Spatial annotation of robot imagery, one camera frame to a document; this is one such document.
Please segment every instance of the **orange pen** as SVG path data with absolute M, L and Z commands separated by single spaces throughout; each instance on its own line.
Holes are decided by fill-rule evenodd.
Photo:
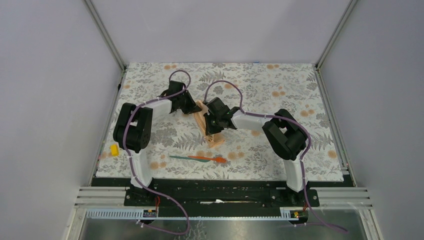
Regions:
M 224 164 L 224 163 L 227 162 L 227 160 L 225 158 L 221 157 L 221 156 L 217 156 L 217 157 L 214 157 L 214 158 L 204 157 L 204 156 L 188 156 L 188 157 L 192 158 L 192 159 L 211 160 L 211 161 L 215 161 L 215 162 L 218 162 L 218 163 L 221 163 L 221 164 Z

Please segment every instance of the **white wall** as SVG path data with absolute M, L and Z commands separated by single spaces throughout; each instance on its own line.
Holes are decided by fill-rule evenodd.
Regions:
M 362 0 L 324 63 L 356 179 L 384 239 L 422 239 L 424 1 Z
M 1 1 L 0 239 L 60 239 L 119 74 L 81 0 Z
M 316 63 L 349 0 L 93 2 L 127 63 Z

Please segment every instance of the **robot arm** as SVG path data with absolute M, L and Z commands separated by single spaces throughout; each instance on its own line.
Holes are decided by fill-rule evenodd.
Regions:
M 164 91 L 161 97 L 177 93 L 184 86 L 182 82 L 170 81 L 169 89 Z M 295 124 L 275 117 L 246 115 L 240 111 L 239 107 L 230 109 L 218 97 L 206 102 L 205 105 L 208 107 L 208 112 L 204 114 L 207 135 L 219 133 L 226 128 L 263 132 L 274 152 L 283 159 L 287 186 L 295 192 L 303 189 L 301 165 L 296 157 L 301 150 L 305 149 L 307 137 Z M 113 139 L 118 142 L 120 148 L 124 148 L 124 130 L 135 108 L 136 105 L 131 103 L 122 105 L 113 132 Z M 136 172 L 133 174 L 136 174 L 145 186 L 148 186 L 152 180 L 145 150 L 150 141 L 152 121 L 177 109 L 181 109 L 185 114 L 201 111 L 186 90 L 180 95 L 141 107 L 133 118 L 134 123 L 129 126 L 126 146 L 135 152 L 133 164 Z M 285 109 L 280 109 L 275 115 L 295 120 Z M 141 188 L 134 179 L 131 179 L 131 183 Z
M 283 159 L 287 174 L 287 186 L 295 192 L 303 189 L 302 169 L 299 159 L 301 150 L 306 147 L 307 136 L 295 124 L 273 117 L 246 115 L 239 107 L 230 109 L 221 99 L 215 97 L 205 104 L 209 111 L 205 113 L 206 134 L 216 134 L 225 128 L 248 129 L 262 132 L 274 152 Z M 280 109 L 276 116 L 295 120 L 285 109 Z

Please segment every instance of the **leaf pattern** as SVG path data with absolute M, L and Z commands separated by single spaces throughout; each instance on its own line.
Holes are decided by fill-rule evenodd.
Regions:
M 183 133 L 182 136 L 178 138 L 178 140 L 173 144 L 174 148 L 184 149 L 184 150 L 194 150 L 197 146 L 201 145 L 205 142 L 204 137 L 201 133 L 193 133 L 190 135 L 187 133 Z
M 169 75 L 178 69 L 191 75 L 188 88 L 192 98 L 203 100 L 212 82 L 225 79 L 240 88 L 243 108 L 257 113 L 288 110 L 308 129 L 312 148 L 304 158 L 306 176 L 310 181 L 342 181 L 330 121 L 324 110 L 319 86 L 311 64 L 262 63 L 131 63 L 109 132 L 99 156 L 97 177 L 128 178 L 131 176 L 128 156 L 122 149 L 118 156 L 110 155 L 116 144 L 113 131 L 122 104 L 142 103 L 156 98 L 168 88 Z M 172 80 L 187 83 L 183 73 Z M 214 85 L 207 99 L 220 97 L 230 108 L 239 106 L 240 96 L 232 87 Z M 209 148 L 196 121 L 180 110 L 158 118 L 151 127 L 150 143 L 146 148 L 147 161 L 155 178 L 228 179 L 228 180 L 286 180 L 283 160 L 279 158 L 263 133 L 245 129 L 226 129 L 225 143 Z M 170 156 L 221 156 L 226 163 L 199 162 Z

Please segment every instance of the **yellow sponge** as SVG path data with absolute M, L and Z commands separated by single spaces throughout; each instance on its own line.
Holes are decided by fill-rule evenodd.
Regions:
M 112 156 L 116 157 L 119 155 L 119 148 L 118 145 L 113 144 L 110 146 L 110 153 L 112 154 Z

